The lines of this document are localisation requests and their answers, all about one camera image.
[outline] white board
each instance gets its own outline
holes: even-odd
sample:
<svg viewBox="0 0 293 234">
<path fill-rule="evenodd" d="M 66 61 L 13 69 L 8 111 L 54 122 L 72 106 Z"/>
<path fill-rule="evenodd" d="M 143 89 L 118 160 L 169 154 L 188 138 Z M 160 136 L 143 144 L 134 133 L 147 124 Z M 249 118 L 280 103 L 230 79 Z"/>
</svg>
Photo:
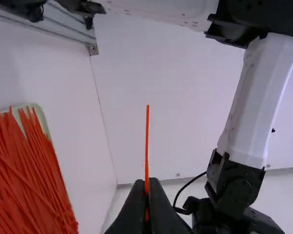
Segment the white board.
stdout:
<svg viewBox="0 0 293 234">
<path fill-rule="evenodd" d="M 24 102 L 43 108 L 79 233 L 100 233 L 116 179 L 89 54 L 0 22 L 0 110 Z"/>
<path fill-rule="evenodd" d="M 95 19 L 92 58 L 119 184 L 143 178 L 145 111 L 150 104 L 150 176 L 206 170 L 223 131 L 244 50 L 187 28 L 127 16 Z M 293 76 L 272 136 L 271 168 L 293 167 Z"/>
</svg>

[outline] white floor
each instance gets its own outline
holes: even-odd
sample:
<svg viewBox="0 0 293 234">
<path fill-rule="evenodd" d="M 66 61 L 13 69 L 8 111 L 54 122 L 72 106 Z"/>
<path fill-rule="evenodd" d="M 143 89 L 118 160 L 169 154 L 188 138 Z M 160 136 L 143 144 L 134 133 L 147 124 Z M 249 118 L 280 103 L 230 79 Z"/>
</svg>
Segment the white floor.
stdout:
<svg viewBox="0 0 293 234">
<path fill-rule="evenodd" d="M 177 191 L 187 181 L 188 179 L 177 179 L 162 182 L 163 188 L 171 202 Z M 184 190 L 179 197 L 177 206 L 182 206 L 190 195 L 198 198 L 206 197 L 205 181 L 206 178 L 204 177 Z M 131 185 L 123 185 L 117 189 L 103 226 L 103 233 L 117 217 L 130 188 Z M 286 234 L 293 234 L 293 169 L 267 172 L 259 197 L 252 206 L 272 217 Z M 190 216 L 182 215 L 182 218 L 189 225 L 191 224 Z"/>
</svg>

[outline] mounting hole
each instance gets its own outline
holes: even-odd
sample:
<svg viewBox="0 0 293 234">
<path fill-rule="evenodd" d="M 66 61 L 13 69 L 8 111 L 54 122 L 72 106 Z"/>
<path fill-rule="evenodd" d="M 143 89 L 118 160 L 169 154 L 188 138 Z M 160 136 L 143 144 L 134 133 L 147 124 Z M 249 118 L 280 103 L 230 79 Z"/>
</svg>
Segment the mounting hole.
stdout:
<svg viewBox="0 0 293 234">
<path fill-rule="evenodd" d="M 252 9 L 252 5 L 251 4 L 248 4 L 247 6 L 246 6 L 246 10 L 247 11 L 250 11 Z"/>
</svg>

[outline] metal bracket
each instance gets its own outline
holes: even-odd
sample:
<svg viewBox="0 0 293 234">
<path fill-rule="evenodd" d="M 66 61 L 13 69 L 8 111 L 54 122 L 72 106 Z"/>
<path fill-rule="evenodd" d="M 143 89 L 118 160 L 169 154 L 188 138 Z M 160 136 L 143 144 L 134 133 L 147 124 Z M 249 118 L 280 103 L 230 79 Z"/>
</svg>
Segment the metal bracket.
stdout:
<svg viewBox="0 0 293 234">
<path fill-rule="evenodd" d="M 99 54 L 97 44 L 86 44 L 86 48 L 87 48 L 90 56 Z"/>
</svg>

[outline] bundle of orange cable ties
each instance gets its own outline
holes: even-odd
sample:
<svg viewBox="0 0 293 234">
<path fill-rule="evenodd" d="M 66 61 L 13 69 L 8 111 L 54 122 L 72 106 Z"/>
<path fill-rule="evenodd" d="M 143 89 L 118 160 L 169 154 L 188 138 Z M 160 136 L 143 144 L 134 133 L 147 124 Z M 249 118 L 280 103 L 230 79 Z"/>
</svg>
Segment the bundle of orange cable ties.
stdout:
<svg viewBox="0 0 293 234">
<path fill-rule="evenodd" d="M 34 110 L 19 109 L 24 128 L 0 113 L 0 234 L 77 234 L 51 140 Z"/>
</svg>

